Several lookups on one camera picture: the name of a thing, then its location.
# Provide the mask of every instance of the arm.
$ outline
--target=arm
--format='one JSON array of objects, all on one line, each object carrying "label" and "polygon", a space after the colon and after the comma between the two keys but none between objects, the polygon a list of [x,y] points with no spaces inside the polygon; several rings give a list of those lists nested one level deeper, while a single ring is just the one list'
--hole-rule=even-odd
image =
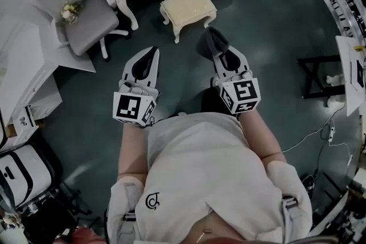
[{"label": "arm", "polygon": [[125,176],[132,176],[145,185],[147,175],[148,161],[146,159],[145,130],[125,123],[118,161],[117,180]]},{"label": "arm", "polygon": [[238,117],[249,148],[262,160],[264,167],[272,161],[286,162],[277,139],[257,110],[241,113]]}]

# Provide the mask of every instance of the person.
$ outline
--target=person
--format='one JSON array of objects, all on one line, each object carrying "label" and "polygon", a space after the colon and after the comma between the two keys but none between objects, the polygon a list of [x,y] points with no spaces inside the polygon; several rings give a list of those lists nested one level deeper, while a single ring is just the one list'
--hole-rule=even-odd
[{"label": "person", "polygon": [[310,199],[275,136],[257,110],[228,114],[210,88],[200,113],[124,124],[110,243],[287,243],[308,234]]}]

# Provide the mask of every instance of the curved desk leg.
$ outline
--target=curved desk leg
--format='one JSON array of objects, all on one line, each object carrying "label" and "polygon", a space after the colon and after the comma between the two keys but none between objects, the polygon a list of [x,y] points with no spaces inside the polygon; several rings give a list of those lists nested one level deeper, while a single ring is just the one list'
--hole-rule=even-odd
[{"label": "curved desk leg", "polygon": [[136,17],[134,16],[133,12],[127,6],[126,0],[116,0],[116,3],[117,3],[119,10],[131,20],[131,29],[134,31],[137,30],[138,23],[137,23]]}]

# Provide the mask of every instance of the gray office chair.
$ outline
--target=gray office chair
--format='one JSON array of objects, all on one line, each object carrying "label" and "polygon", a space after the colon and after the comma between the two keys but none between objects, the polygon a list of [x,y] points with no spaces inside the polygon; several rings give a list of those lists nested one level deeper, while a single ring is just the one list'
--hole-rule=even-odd
[{"label": "gray office chair", "polygon": [[61,11],[66,2],[81,2],[82,9],[74,24],[65,24],[65,34],[70,47],[76,55],[82,55],[98,41],[101,45],[103,58],[108,61],[104,37],[108,34],[127,36],[128,32],[115,30],[118,18],[107,0],[34,0],[44,11],[49,13],[56,22],[61,23]]}]

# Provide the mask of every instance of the dark green floor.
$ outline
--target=dark green floor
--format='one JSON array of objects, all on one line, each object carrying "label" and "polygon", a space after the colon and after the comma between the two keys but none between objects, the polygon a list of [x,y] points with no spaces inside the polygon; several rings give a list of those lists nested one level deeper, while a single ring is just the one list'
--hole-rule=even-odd
[{"label": "dark green floor", "polygon": [[[104,62],[98,47],[90,50],[97,73],[59,68],[55,78],[63,103],[46,120],[42,131],[63,165],[66,183],[82,191],[82,199],[95,215],[107,207],[110,187],[116,181],[122,124],[112,118],[113,92],[118,90],[125,62],[149,46],[160,48],[162,92],[156,119],[177,110],[199,111],[200,92],[209,86],[214,74],[212,64],[195,52],[203,22],[183,28],[180,43],[174,44],[170,25],[163,25],[159,4],[163,0],[128,0],[140,28],[130,40],[107,39],[112,60]],[[283,149],[318,129],[334,109],[324,107],[325,99],[301,98],[305,75],[297,58],[337,54],[335,36],[339,34],[323,0],[212,0],[218,12],[212,25],[243,52],[254,76],[258,78],[262,100],[260,114],[274,132]],[[121,20],[121,25],[128,23]],[[337,74],[340,67],[321,72]],[[358,113],[335,118],[333,143],[346,142],[351,152],[357,148]],[[323,142],[313,135],[286,153],[299,175],[313,173]],[[347,150],[325,147],[320,171],[326,171],[340,186],[347,181]],[[331,186],[318,181],[314,207],[325,207],[329,200],[321,192]]]}]

